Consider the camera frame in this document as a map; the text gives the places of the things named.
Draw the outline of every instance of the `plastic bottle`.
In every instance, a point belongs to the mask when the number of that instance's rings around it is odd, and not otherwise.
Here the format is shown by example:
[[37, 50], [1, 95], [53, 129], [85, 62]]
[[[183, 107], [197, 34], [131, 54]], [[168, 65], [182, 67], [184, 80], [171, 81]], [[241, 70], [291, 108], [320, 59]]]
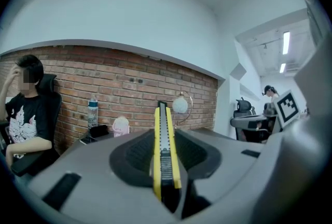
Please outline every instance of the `plastic bottle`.
[[88, 105], [88, 129], [98, 126], [98, 101], [94, 95]]

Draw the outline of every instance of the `fluorescent light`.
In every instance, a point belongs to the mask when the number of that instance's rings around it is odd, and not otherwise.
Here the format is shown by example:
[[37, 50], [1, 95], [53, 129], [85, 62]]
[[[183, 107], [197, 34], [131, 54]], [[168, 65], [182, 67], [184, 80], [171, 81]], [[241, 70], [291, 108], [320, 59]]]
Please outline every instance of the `fluorescent light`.
[[285, 66], [286, 64], [281, 64], [281, 67], [280, 67], [280, 73], [283, 73], [284, 70], [285, 70]]
[[288, 47], [289, 47], [289, 38], [291, 37], [290, 32], [284, 33], [284, 49], [282, 51], [282, 54], [288, 54]]

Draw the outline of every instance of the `chair headrest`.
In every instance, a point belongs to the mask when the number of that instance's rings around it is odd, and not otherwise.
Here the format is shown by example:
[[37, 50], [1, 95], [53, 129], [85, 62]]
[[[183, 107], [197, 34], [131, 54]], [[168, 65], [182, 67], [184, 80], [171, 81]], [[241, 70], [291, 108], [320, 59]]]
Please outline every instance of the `chair headrest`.
[[245, 100], [237, 100], [238, 102], [238, 111], [248, 111], [251, 110], [251, 103]]
[[54, 92], [54, 79], [57, 75], [53, 74], [44, 74], [40, 84], [39, 91], [43, 94], [49, 94]]

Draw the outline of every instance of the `brick wall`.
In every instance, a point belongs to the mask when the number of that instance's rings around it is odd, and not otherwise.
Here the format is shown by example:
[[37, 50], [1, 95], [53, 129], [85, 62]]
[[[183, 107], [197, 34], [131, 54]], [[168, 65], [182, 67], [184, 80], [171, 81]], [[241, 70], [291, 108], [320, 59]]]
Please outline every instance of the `brick wall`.
[[[192, 115], [181, 127], [212, 129], [214, 126], [217, 80], [210, 76], [120, 50], [57, 46], [3, 55], [0, 59], [1, 86], [16, 59], [25, 54], [36, 55], [42, 61], [45, 73], [57, 75], [56, 91], [63, 101], [54, 136], [59, 152], [86, 132], [87, 105], [92, 93], [99, 101], [98, 122], [108, 125], [109, 130], [120, 115], [127, 117], [131, 131], [152, 128], [157, 102], [172, 102], [180, 91], [189, 92], [194, 103]], [[17, 93], [14, 81], [8, 96]], [[173, 114], [173, 122], [186, 116]]]

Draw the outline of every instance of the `black t-shirt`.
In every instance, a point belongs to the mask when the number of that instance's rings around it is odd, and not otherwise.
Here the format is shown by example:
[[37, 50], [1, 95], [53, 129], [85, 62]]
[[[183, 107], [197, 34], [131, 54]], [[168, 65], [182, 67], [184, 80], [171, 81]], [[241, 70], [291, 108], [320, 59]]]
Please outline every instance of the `black t-shirt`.
[[26, 98], [20, 93], [6, 103], [6, 110], [12, 143], [21, 143], [36, 136], [51, 140], [41, 96]]

